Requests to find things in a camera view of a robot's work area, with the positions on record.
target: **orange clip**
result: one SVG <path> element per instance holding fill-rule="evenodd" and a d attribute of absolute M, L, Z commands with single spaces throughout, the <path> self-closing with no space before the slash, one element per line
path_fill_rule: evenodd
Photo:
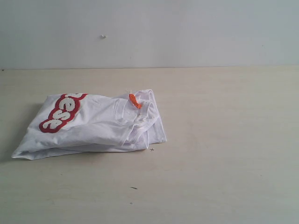
<path fill-rule="evenodd" d="M 142 104 L 137 103 L 137 100 L 136 100 L 136 97 L 134 96 L 134 94 L 130 93 L 129 99 L 131 100 L 131 102 L 134 104 L 135 107 L 137 107 L 138 109 L 141 109 Z"/>

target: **table surface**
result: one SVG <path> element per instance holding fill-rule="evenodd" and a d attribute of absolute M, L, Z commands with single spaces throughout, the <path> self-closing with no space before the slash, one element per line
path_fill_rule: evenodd
<path fill-rule="evenodd" d="M 152 151 L 10 158 L 47 95 L 140 89 Z M 5 70 L 0 103 L 2 224 L 298 223 L 299 66 Z"/>

